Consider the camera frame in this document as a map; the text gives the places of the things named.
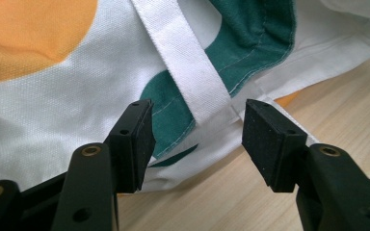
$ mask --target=cloth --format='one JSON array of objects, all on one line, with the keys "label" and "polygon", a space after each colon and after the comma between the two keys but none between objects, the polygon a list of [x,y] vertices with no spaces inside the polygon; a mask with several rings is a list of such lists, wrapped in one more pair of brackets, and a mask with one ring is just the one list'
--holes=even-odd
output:
[{"label": "cloth", "polygon": [[143,189],[169,189],[240,145],[247,98],[273,103],[369,58],[370,14],[327,1],[0,1],[0,179],[25,190],[63,173],[150,98]]}]

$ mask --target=table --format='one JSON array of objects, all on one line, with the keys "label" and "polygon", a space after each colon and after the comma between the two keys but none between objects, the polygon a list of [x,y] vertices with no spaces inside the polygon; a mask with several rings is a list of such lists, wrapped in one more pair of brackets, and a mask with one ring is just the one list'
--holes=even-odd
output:
[{"label": "table", "polygon": [[[286,110],[370,177],[370,61],[302,90]],[[121,230],[303,230],[296,193],[272,193],[243,147],[165,192],[119,199]]]}]

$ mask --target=bag strap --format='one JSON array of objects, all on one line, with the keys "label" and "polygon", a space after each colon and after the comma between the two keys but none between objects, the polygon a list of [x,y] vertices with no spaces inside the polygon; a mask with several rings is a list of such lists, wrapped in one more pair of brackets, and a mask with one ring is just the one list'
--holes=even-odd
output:
[{"label": "bag strap", "polygon": [[197,125],[230,104],[224,82],[210,62],[176,0],[132,0]]}]

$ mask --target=wooden table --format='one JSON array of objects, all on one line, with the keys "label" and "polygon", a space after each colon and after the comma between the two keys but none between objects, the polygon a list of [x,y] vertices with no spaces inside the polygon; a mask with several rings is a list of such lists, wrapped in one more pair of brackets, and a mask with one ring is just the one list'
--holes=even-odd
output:
[{"label": "wooden table", "polygon": [[[370,61],[303,90],[286,108],[370,177]],[[295,193],[272,193],[243,147],[173,190],[119,199],[121,230],[302,230]]]}]

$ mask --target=orange circle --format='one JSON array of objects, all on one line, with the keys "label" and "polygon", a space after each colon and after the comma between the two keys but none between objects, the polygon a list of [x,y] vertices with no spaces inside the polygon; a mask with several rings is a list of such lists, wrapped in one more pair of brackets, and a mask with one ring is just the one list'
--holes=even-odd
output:
[{"label": "orange circle", "polygon": [[97,1],[0,0],[0,81],[64,60],[89,31]]}]

